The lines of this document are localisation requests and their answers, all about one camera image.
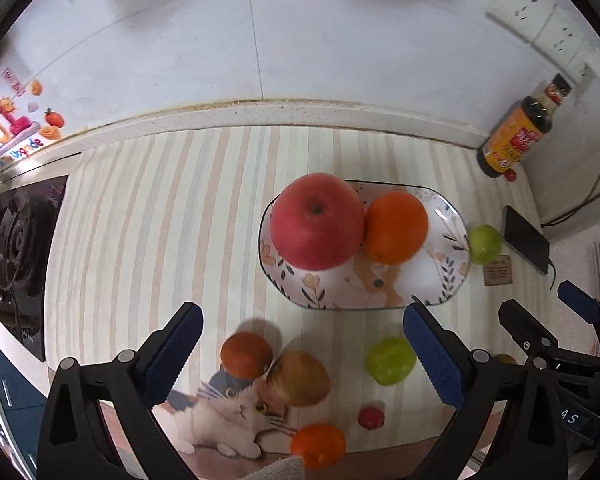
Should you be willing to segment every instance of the small brown card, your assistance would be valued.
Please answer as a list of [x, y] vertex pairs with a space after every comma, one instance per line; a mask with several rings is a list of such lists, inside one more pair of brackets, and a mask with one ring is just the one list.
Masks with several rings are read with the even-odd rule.
[[508, 254], [501, 254], [490, 264], [483, 266], [482, 272], [484, 273], [484, 286], [513, 283], [511, 257]]

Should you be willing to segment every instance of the oval plate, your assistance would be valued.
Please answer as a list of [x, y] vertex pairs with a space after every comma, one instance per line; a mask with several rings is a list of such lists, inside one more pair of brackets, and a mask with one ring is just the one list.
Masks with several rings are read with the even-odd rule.
[[362, 248], [349, 260], [328, 270], [308, 271], [290, 266], [274, 247], [269, 229], [273, 199], [260, 223], [260, 267], [287, 299], [305, 308], [371, 310], [404, 308], [418, 298], [426, 305], [451, 299], [469, 273], [466, 226], [440, 193], [427, 187], [379, 182], [346, 181], [366, 208], [379, 196], [404, 190], [416, 196], [429, 216], [422, 248], [399, 266], [372, 262]]

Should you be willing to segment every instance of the gas stove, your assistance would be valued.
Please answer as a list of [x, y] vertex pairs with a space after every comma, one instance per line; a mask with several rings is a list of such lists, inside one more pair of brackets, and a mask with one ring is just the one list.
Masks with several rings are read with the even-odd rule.
[[0, 193], [0, 322], [45, 360], [46, 264], [66, 177]]

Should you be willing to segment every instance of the blue cabinet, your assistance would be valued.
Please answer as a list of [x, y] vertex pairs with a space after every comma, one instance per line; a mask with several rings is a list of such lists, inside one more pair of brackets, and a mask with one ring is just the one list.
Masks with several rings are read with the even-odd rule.
[[0, 403], [22, 458], [35, 475], [46, 397], [0, 350]]

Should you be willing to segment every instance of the large red fruit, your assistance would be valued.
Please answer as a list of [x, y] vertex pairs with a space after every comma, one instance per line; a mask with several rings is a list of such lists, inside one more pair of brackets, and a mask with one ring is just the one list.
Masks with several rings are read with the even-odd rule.
[[289, 184], [273, 205], [271, 241], [291, 266], [324, 270], [346, 262], [365, 232], [365, 209], [353, 188], [328, 173]]

